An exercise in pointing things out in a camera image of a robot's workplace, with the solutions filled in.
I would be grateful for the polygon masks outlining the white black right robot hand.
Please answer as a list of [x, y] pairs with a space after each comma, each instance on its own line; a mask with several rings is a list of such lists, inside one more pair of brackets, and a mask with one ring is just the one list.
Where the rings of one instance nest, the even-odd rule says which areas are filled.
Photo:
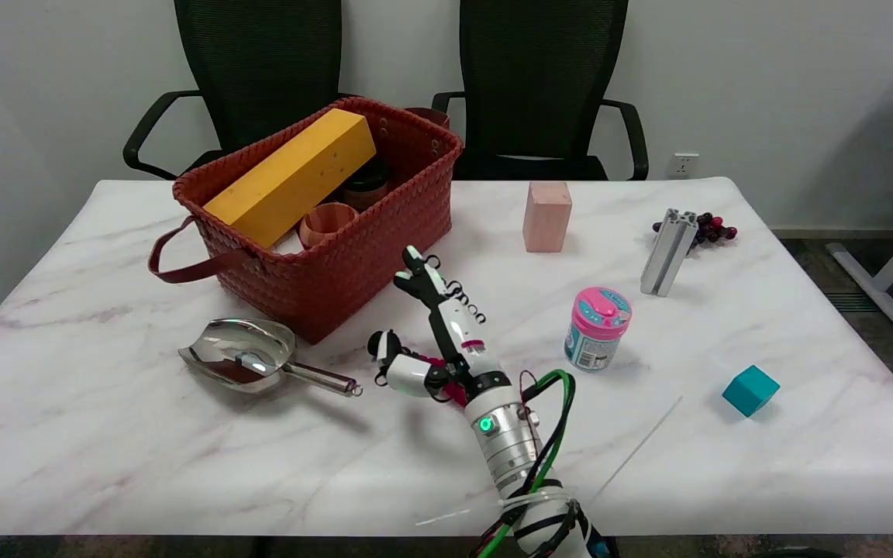
[[395, 274], [393, 284], [428, 309], [440, 355], [409, 349], [393, 329], [372, 333], [367, 351], [378, 367], [375, 384], [442, 403], [461, 394], [461, 404], [472, 410], [517, 404], [516, 388], [487, 350], [483, 321], [460, 295], [460, 283], [447, 283], [437, 265], [412, 245], [403, 250], [402, 259], [406, 268]]

